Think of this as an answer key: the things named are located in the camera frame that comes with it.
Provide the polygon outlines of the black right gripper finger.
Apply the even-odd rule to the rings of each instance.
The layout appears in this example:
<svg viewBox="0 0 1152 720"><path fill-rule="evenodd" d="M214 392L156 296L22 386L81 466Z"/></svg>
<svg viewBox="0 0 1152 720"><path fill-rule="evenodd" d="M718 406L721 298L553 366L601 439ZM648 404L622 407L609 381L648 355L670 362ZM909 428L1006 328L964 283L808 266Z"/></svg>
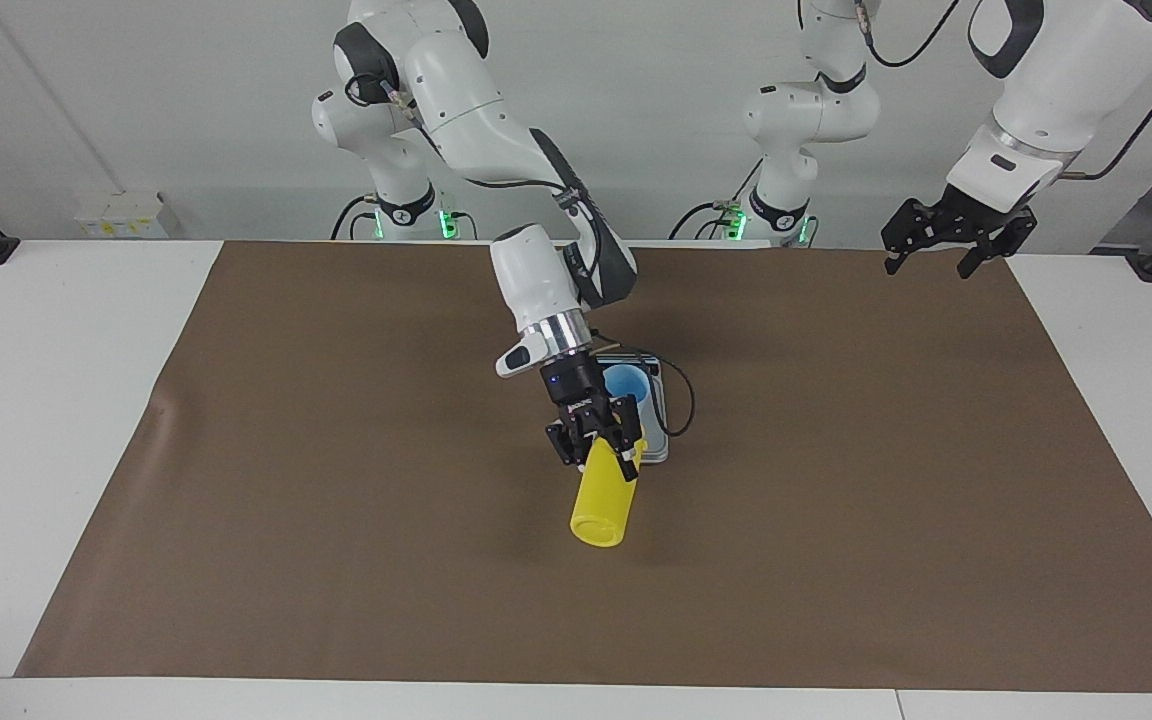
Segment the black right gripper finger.
<svg viewBox="0 0 1152 720"><path fill-rule="evenodd" d="M639 401L635 395L613 397L612 410L617 418L617 432L614 433L613 444L617 467L623 482L634 483L639 478L646 447Z"/></svg>
<svg viewBox="0 0 1152 720"><path fill-rule="evenodd" d="M550 423L545 427L545 433L547 433L550 444L556 450L558 458L561 460L563 465L585 467L589 455L589 441L588 437L579 432L579 429L573 429L570 425L564 424L563 420L553 420L553 423Z"/></svg>

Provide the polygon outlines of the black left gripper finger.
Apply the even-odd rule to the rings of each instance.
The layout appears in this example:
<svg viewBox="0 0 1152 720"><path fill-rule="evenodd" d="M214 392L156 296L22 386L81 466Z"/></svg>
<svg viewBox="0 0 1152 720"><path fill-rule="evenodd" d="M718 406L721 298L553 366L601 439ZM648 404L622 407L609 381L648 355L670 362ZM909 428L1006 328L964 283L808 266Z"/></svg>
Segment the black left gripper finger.
<svg viewBox="0 0 1152 720"><path fill-rule="evenodd" d="M929 209L920 200L905 199L895 214L884 223L879 233L884 250L888 253L884 259L884 270L888 275L895 275L901 265L915 252L927 247Z"/></svg>
<svg viewBox="0 0 1152 720"><path fill-rule="evenodd" d="M998 232L995 236L983 237L975 242L973 247L964 253L956 265L956 273L961 279L969 279L983 264L996 258L1011 258L1015 250L1011 232Z"/></svg>

